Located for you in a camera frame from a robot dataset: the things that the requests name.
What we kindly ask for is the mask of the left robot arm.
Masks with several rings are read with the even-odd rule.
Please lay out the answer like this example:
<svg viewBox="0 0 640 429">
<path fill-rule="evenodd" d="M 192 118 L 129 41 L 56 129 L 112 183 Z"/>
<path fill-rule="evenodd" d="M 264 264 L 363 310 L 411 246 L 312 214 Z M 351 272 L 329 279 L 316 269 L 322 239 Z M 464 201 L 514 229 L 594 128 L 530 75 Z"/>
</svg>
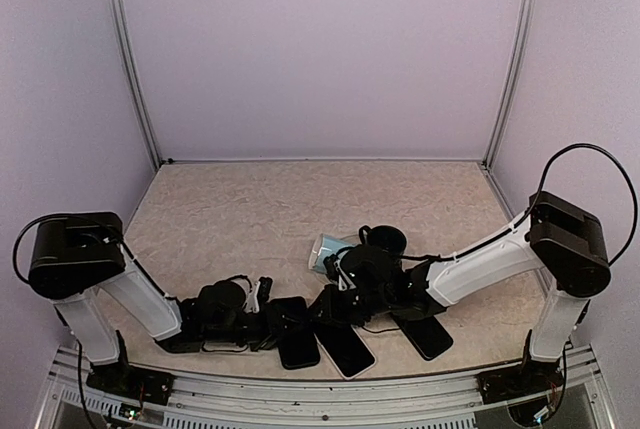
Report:
<svg viewBox="0 0 640 429">
<path fill-rule="evenodd" d="M 101 292 L 169 354 L 224 351 L 230 344 L 257 352 L 272 349 L 283 337 L 268 301 L 270 278 L 243 289 L 240 278 L 231 276 L 204 286 L 194 298 L 179 299 L 162 290 L 136 259 L 113 212 L 49 214 L 28 226 L 36 231 L 28 285 L 53 304 L 118 393 L 133 392 L 140 373 L 126 361 L 123 336 L 101 312 Z"/>
</svg>

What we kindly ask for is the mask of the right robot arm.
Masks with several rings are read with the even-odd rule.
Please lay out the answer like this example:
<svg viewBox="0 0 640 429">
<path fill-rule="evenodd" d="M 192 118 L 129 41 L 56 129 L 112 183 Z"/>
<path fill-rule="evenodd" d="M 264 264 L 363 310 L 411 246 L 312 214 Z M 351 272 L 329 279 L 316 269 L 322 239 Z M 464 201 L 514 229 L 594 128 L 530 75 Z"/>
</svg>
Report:
<svg viewBox="0 0 640 429">
<path fill-rule="evenodd" d="M 523 393 L 549 378 L 589 300 L 611 281 L 599 219 L 547 191 L 532 195 L 528 208 L 496 233 L 458 253 L 415 256 L 409 269 L 402 266 L 409 257 L 399 229 L 363 226 L 358 238 L 356 245 L 316 240 L 309 266 L 323 269 L 329 282 L 311 305 L 311 320 L 362 327 L 388 314 L 426 360 L 453 345 L 437 315 L 506 279 L 547 270 L 556 286 L 527 336 L 524 361 L 511 372 Z"/>
</svg>

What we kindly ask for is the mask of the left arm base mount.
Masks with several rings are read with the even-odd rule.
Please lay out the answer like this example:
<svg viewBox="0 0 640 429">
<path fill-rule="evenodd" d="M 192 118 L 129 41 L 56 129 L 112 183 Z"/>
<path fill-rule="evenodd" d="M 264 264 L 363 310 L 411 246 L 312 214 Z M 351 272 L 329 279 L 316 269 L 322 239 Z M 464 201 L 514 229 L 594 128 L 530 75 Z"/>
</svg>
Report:
<svg viewBox="0 0 640 429">
<path fill-rule="evenodd" d="M 92 367 L 86 384 L 108 394 L 166 406 L 175 377 L 167 372 L 136 366 L 105 365 Z"/>
</svg>

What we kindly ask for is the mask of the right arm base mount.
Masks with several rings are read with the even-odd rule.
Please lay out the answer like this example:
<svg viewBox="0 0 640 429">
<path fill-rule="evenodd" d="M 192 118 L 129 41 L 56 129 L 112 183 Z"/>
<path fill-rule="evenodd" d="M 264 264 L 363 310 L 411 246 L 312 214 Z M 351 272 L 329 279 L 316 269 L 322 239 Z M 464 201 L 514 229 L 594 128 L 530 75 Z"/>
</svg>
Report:
<svg viewBox="0 0 640 429">
<path fill-rule="evenodd" d="M 563 373 L 555 368 L 505 367 L 476 376 L 484 404 L 508 401 L 563 385 Z"/>
</svg>

